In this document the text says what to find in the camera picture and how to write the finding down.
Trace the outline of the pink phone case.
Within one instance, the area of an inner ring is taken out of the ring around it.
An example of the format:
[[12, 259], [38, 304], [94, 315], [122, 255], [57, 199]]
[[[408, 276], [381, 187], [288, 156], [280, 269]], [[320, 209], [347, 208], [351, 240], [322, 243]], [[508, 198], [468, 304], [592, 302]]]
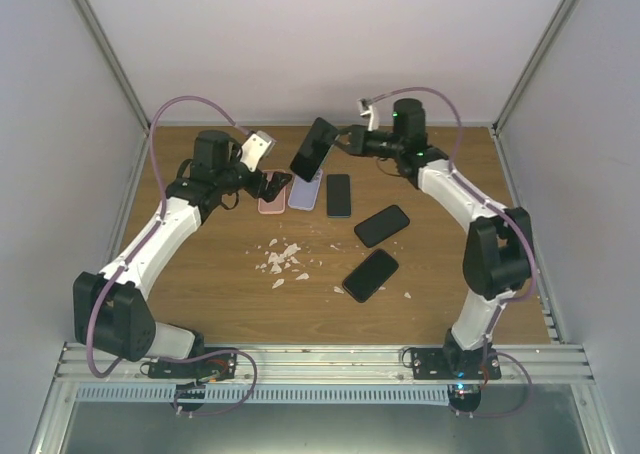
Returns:
[[290, 183], [292, 175], [280, 170], [265, 172], [266, 186], [263, 191], [265, 197], [258, 200], [258, 213], [262, 215], [279, 215], [286, 208], [286, 186]]

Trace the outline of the lavender phone case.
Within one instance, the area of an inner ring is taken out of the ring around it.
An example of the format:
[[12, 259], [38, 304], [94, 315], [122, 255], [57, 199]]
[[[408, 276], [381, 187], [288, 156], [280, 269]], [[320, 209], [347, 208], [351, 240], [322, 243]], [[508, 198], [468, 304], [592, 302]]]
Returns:
[[316, 205], [322, 177], [323, 171], [321, 169], [317, 171], [310, 182], [295, 176], [289, 194], [288, 207], [301, 211], [312, 211]]

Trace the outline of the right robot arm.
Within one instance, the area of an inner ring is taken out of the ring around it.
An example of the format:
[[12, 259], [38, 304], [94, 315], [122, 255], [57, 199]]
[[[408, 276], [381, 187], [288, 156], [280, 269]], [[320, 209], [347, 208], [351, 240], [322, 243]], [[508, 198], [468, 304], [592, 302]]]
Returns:
[[493, 332], [510, 303], [535, 289], [535, 254], [529, 213], [495, 202], [473, 185], [448, 154], [428, 141], [421, 101], [405, 97], [393, 105], [393, 127], [379, 128], [375, 99], [361, 99], [364, 125], [342, 129], [352, 156], [392, 159], [399, 176], [437, 201], [466, 234], [462, 271], [468, 294], [442, 347], [444, 370], [464, 379], [487, 361]]

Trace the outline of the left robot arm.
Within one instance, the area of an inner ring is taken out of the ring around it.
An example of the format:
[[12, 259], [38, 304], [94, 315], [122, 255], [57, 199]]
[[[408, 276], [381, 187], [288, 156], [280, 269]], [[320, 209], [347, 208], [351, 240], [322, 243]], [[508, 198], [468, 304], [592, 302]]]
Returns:
[[179, 247], [227, 196], [240, 192], [273, 201], [291, 175], [267, 175], [258, 167], [275, 140], [263, 131], [239, 143], [223, 131], [202, 131], [193, 154], [181, 163], [176, 178], [161, 191], [160, 204], [134, 240], [98, 273], [81, 273], [73, 284], [74, 331], [89, 352], [100, 350], [118, 359], [171, 358], [185, 378], [203, 372], [205, 352], [187, 328], [157, 322], [148, 298], [157, 278]]

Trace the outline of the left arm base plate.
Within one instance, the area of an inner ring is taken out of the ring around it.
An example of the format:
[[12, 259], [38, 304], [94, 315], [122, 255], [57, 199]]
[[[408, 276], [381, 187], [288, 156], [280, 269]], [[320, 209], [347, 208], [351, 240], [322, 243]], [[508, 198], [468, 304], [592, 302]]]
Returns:
[[194, 400], [204, 399], [209, 384], [233, 379], [238, 360], [237, 349], [230, 347], [196, 347], [189, 357], [202, 355], [209, 357], [189, 363], [147, 361], [141, 365], [140, 372], [149, 379], [177, 380], [175, 400], [170, 405], [181, 413], [194, 414], [204, 406]]

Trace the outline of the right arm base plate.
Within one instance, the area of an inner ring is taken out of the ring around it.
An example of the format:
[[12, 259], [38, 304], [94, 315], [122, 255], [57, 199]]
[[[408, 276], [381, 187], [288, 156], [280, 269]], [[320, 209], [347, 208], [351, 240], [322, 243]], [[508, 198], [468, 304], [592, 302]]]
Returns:
[[463, 351], [457, 347], [405, 347], [399, 360], [412, 371], [414, 380], [448, 381], [450, 408], [459, 415], [473, 416], [482, 393], [492, 380], [502, 377], [500, 363], [484, 348]]

